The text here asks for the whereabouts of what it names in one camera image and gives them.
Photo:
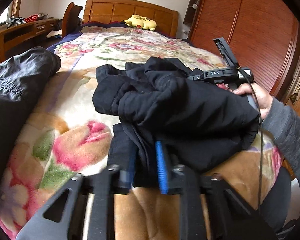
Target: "red object on shelf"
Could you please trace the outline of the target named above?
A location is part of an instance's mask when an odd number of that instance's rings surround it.
[[[30,17],[26,18],[25,21],[26,21],[27,23],[35,22],[35,21],[37,20],[37,18],[38,18],[38,15],[35,14],[35,15],[31,15]]]

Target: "wooden chair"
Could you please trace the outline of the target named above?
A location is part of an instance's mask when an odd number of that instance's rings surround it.
[[[75,5],[73,2],[68,5],[62,20],[62,38],[75,31],[78,26],[78,16],[82,9],[82,6]]]

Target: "gray sleeve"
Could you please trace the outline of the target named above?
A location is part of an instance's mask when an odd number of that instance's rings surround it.
[[[274,98],[262,126],[273,134],[276,145],[290,163],[300,186],[300,117],[289,106],[284,106]]]

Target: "wire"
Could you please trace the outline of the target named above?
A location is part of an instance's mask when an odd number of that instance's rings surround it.
[[[260,173],[259,173],[259,190],[258,190],[258,211],[260,214],[260,205],[261,205],[261,190],[262,190],[262,166],[263,166],[263,130],[262,130],[262,119],[261,119],[261,110],[259,106],[259,102],[256,96],[256,93],[252,87],[251,82],[247,78],[247,73],[245,73],[240,67],[237,68],[237,70],[244,76],[244,78],[247,80],[248,84],[250,85],[250,88],[252,90],[252,94],[254,95],[257,108],[259,111],[259,126],[260,126],[260,134],[261,134],[261,145],[260,145]]]

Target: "person's arm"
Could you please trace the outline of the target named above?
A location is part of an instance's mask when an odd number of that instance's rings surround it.
[[[262,127],[274,136],[274,142],[288,160],[300,186],[300,117],[289,106],[272,98],[266,90],[253,84],[263,119]],[[235,94],[251,94],[248,84],[241,85]]]

